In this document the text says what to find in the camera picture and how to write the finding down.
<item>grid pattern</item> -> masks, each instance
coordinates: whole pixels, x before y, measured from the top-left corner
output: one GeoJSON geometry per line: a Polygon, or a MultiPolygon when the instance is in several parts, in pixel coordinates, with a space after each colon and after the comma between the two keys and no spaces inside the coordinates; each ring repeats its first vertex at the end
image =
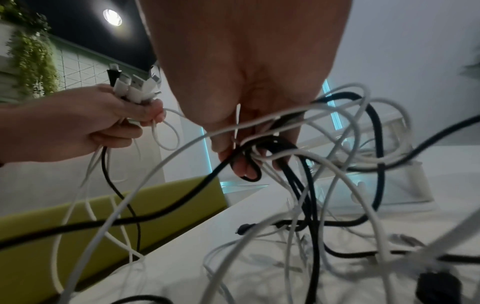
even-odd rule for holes
{"type": "Polygon", "coordinates": [[[76,52],[75,49],[56,49],[55,65],[59,90],[109,83],[108,65],[86,55],[84,52],[76,52]]]}

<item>tiled wall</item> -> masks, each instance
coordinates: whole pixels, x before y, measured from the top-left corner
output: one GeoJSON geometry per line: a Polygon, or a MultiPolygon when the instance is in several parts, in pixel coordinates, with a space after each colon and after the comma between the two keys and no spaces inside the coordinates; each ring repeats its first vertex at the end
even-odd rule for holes
{"type": "MultiPolygon", "coordinates": [[[[59,89],[72,89],[93,86],[100,83],[109,83],[107,69],[110,61],[94,53],[68,45],[62,41],[53,41],[55,45],[55,66],[58,70],[59,89]]],[[[135,74],[144,79],[146,72],[136,71],[119,64],[123,71],[135,74]]]]}

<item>white table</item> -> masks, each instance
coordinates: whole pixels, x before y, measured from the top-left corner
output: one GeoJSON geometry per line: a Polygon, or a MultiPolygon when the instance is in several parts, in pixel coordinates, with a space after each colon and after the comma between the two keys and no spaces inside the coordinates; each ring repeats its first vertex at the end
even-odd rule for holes
{"type": "MultiPolygon", "coordinates": [[[[472,210],[480,207],[480,164],[464,164],[446,170],[439,170],[439,159],[452,151],[432,151],[422,160],[430,186],[439,205],[439,210],[383,216],[382,221],[388,232],[405,233],[428,243],[452,228],[472,210]]],[[[476,159],[478,148],[471,154],[463,155],[476,159]]],[[[80,293],[71,302],[105,303],[134,294],[157,294],[170,298],[175,304],[199,301],[208,279],[202,267],[204,256],[213,248],[237,239],[236,229],[244,223],[255,223],[285,211],[288,193],[278,185],[270,185],[228,208],[182,236],[146,256],[144,264],[127,266],[100,283],[80,293]]],[[[370,225],[358,227],[359,231],[370,232],[370,225]]],[[[280,240],[273,235],[271,240],[280,240]]],[[[339,228],[328,228],[326,243],[336,251],[356,252],[372,250],[372,244],[339,228]]],[[[457,248],[455,253],[479,254],[480,237],[470,240],[457,248]]],[[[237,303],[285,303],[283,268],[269,266],[269,260],[284,260],[285,245],[277,242],[254,241],[240,255],[228,272],[224,283],[229,287],[237,303]]],[[[215,256],[210,264],[215,269],[228,249],[215,256]]],[[[339,267],[348,266],[345,260],[331,258],[339,267]]],[[[292,248],[292,266],[301,267],[298,249],[292,248]]],[[[458,266],[463,282],[463,294],[470,297],[480,279],[480,267],[458,266]]],[[[309,278],[306,273],[291,272],[295,303],[303,303],[309,278]]],[[[416,281],[401,278],[397,284],[399,303],[414,303],[416,281]]],[[[323,303],[385,303],[382,281],[373,278],[351,285],[325,273],[320,277],[318,294],[323,303]]],[[[225,303],[217,295],[214,303],[225,303]]]]}

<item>hand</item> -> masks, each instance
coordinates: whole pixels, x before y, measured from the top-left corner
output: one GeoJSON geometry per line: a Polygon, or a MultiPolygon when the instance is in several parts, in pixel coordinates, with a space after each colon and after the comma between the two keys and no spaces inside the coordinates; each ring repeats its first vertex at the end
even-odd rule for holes
{"type": "Polygon", "coordinates": [[[141,106],[117,98],[110,86],[65,90],[13,108],[0,108],[0,162],[60,161],[99,145],[123,148],[142,135],[141,122],[163,121],[160,100],[141,106]]]}
{"type": "MultiPolygon", "coordinates": [[[[140,0],[154,50],[187,118],[207,131],[312,101],[329,74],[350,0],[140,0]]],[[[241,141],[259,127],[239,130],[241,141]]],[[[300,130],[283,132],[291,142],[300,130]]],[[[233,132],[212,138],[220,161],[233,132]]],[[[239,158],[233,170],[255,178],[239,158]]]]}

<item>blue light strip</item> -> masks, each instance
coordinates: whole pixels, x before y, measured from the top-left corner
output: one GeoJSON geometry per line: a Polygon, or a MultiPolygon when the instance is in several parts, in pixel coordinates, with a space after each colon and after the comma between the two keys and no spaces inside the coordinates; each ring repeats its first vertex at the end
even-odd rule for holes
{"type": "MultiPolygon", "coordinates": [[[[330,92],[329,82],[326,79],[321,88],[323,89],[324,93],[330,92]]],[[[331,107],[335,107],[335,101],[329,101],[327,104],[331,107]]],[[[333,126],[335,127],[335,130],[340,130],[343,128],[342,122],[340,121],[340,116],[337,112],[331,114],[331,119],[333,120],[333,126]]]]}
{"type": "MultiPolygon", "coordinates": [[[[205,135],[205,130],[203,128],[200,128],[200,129],[201,129],[201,134],[205,135]]],[[[210,173],[211,173],[213,170],[212,170],[212,163],[210,163],[209,148],[207,146],[207,139],[206,138],[203,139],[203,144],[205,145],[206,160],[208,162],[208,167],[210,168],[210,173]]]]}

